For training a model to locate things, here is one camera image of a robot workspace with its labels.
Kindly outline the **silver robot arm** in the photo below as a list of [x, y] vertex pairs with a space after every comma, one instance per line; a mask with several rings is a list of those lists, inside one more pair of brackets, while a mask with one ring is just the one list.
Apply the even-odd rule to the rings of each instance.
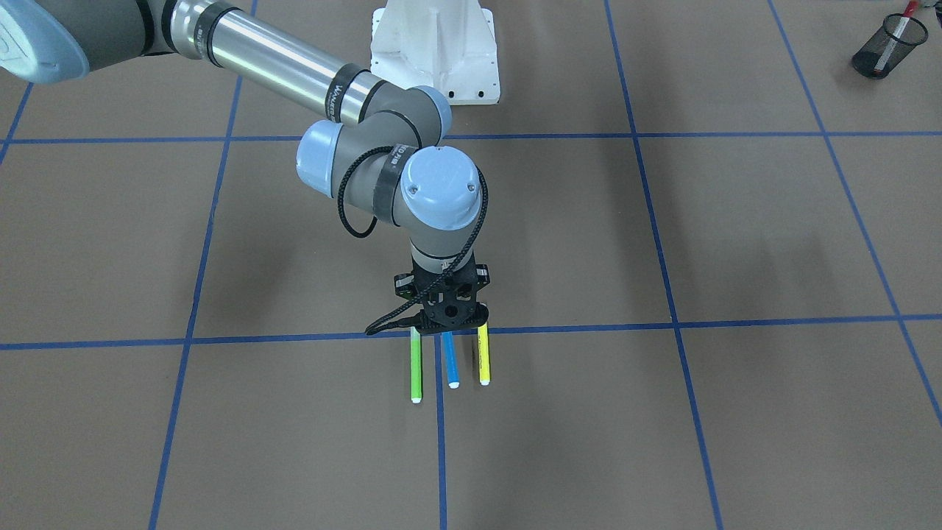
[[397, 294], [470, 302], [488, 283], [473, 245], [484, 181], [444, 146], [452, 113], [435, 88], [400, 88], [249, 14], [245, 1], [4, 1], [2, 68], [37, 84], [82, 77], [135, 58], [191, 58], [238, 74], [315, 118], [297, 149], [302, 181], [408, 232], [413, 269]]

